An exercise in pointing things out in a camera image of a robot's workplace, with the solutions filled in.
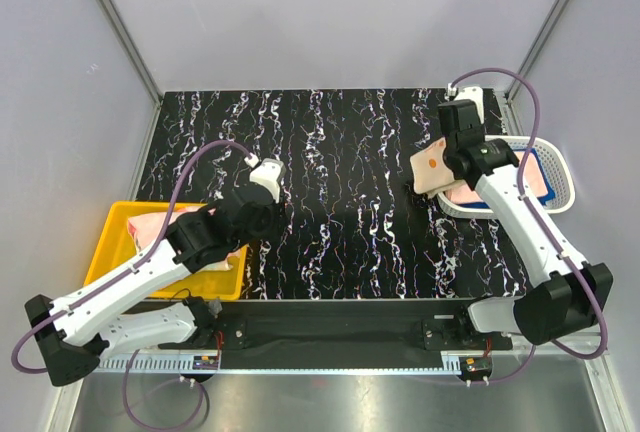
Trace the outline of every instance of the yellow tray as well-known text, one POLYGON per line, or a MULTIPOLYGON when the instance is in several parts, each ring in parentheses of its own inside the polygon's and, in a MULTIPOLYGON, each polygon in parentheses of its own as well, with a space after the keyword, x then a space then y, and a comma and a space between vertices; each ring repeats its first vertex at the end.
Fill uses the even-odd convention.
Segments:
MULTIPOLYGON (((202 204, 176 204, 176 210, 188 206, 200 206, 202 204)), ((111 206, 107 221, 102 229, 98 247, 91 260, 89 272, 84 280, 88 285, 102 277, 118 265, 126 262, 136 254, 133 239, 127 232, 127 220, 136 215, 151 212, 163 212, 169 208, 168 202, 116 202, 111 206)), ((239 257, 229 257, 231 270, 200 271, 191 274, 186 279, 175 282, 164 289, 150 295, 155 299, 170 299, 181 289, 188 288, 192 295, 200 296, 206 300, 219 298, 221 300, 237 300, 242 289, 242 274, 247 257, 247 248, 243 247, 239 257)), ((183 298, 186 291, 178 295, 183 298)))

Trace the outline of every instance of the black tabletop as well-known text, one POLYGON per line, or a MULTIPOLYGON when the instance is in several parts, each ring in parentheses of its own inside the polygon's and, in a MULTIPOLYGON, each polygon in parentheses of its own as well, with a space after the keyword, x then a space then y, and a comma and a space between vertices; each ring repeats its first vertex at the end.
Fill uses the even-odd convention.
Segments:
MULTIPOLYGON (((444 89, 169 92, 139 200, 168 200, 193 152, 236 140, 286 167, 290 218, 280 243, 254 244, 243 298, 343 299, 520 294, 520 258, 493 220, 452 219, 415 195, 409 158, 440 137, 444 89)), ((502 133, 485 90, 488 134, 502 133)), ((248 180, 239 153, 200 161, 184 202, 248 180)))

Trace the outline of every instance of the white wall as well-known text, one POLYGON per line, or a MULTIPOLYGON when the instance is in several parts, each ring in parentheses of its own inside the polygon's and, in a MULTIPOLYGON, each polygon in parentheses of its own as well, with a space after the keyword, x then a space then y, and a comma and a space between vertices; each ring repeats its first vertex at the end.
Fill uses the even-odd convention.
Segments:
MULTIPOLYGON (((572 0, 530 78, 542 102, 541 135, 561 149, 576 182, 576 204, 557 222, 615 277, 605 311, 610 350, 640 427, 638 0, 572 0)), ((517 106, 530 124, 526 91, 517 106)))
POLYGON ((553 1, 115 0, 163 90, 442 86, 517 69, 553 1))
POLYGON ((24 302, 81 285, 153 106, 95 0, 0 0, 0 21, 1 428, 41 431, 54 389, 9 361, 24 302))

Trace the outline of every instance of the metal floor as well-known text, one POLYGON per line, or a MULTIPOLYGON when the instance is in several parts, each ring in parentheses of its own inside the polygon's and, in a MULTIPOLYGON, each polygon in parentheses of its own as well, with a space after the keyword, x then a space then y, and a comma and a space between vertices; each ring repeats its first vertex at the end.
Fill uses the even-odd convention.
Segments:
MULTIPOLYGON (((517 364, 496 357, 495 376, 517 364)), ((131 402, 167 379, 132 375, 131 402)), ((120 374, 93 374, 83 384, 70 431, 133 432, 123 412, 120 374)), ((513 382, 467 389, 451 377, 219 375, 206 383, 211 407, 186 430, 198 431, 604 431, 584 364, 536 356, 513 382)), ((185 384, 135 407, 140 419, 170 427, 197 402, 185 384)))

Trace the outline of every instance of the white plastic basket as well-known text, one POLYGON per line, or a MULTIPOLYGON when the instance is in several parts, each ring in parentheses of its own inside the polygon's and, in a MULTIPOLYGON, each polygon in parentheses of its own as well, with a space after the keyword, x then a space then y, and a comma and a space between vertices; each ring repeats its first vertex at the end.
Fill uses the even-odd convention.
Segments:
MULTIPOLYGON (((512 149, 523 150, 529 142, 529 137, 512 135, 487 135, 486 140, 503 139, 512 149)), ((559 214, 569 210, 576 199, 576 192, 573 187, 571 173, 567 163, 560 151, 551 143, 544 139, 536 139, 534 150, 538 154, 540 167, 546 176, 549 184, 556 193, 553 200, 544 206, 547 213, 559 214)), ((458 219, 493 219, 495 215, 491 209, 473 209, 461 207, 451 202, 443 192, 438 194, 438 202, 443 212, 458 219)))

